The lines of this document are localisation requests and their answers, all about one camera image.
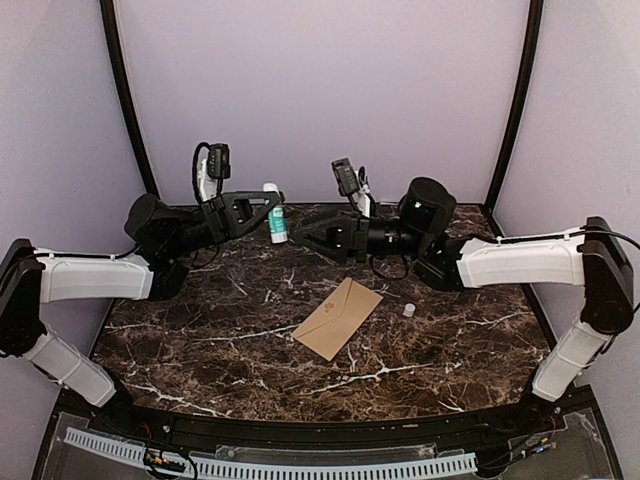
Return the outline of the green glue stick white cap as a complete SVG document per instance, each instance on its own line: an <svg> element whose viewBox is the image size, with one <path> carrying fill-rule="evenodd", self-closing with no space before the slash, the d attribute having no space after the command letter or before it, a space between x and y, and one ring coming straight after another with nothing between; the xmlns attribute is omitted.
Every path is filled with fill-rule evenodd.
<svg viewBox="0 0 640 480"><path fill-rule="evenodd" d="M273 244L282 244L288 240L288 229L282 200L279 200L277 205L269 212L268 224Z"/></svg>

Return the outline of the brown paper envelope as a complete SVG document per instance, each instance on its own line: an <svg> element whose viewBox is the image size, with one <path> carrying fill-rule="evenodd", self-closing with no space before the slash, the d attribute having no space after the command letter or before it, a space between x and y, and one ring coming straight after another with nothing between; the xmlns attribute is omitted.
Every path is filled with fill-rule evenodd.
<svg viewBox="0 0 640 480"><path fill-rule="evenodd" d="M298 326L295 340L331 361L372 314L383 297L345 278L339 286Z"/></svg>

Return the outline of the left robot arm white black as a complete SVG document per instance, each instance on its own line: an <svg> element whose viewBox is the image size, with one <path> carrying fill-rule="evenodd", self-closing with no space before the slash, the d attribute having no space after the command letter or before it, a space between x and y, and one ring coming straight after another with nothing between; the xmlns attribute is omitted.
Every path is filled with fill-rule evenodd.
<svg viewBox="0 0 640 480"><path fill-rule="evenodd" d="M152 194L132 205L124 254L63 253L15 240L1 262L1 355L24 358L75 391L120 436L141 427L140 412L115 397L115 380L40 318L44 304L81 299L168 300L184 284L181 258L253 232L282 202L279 191L227 192L196 206L171 207Z"/></svg>

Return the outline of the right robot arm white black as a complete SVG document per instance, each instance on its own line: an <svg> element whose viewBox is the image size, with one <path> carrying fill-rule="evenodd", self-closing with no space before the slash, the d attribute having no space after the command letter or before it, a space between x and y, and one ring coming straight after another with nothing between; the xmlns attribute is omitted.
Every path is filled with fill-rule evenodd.
<svg viewBox="0 0 640 480"><path fill-rule="evenodd" d="M511 410L511 426L530 434L547 420L547 402L560 399L634 320L634 272L620 245L624 237L603 218L590 217L585 225L559 233L452 238L446 230L455 208L455 198L442 184L417 177L394 218L339 211L301 223L293 238L340 263L410 257L414 274L438 291L536 283L583 287L584 306L534 374L533 395Z"/></svg>

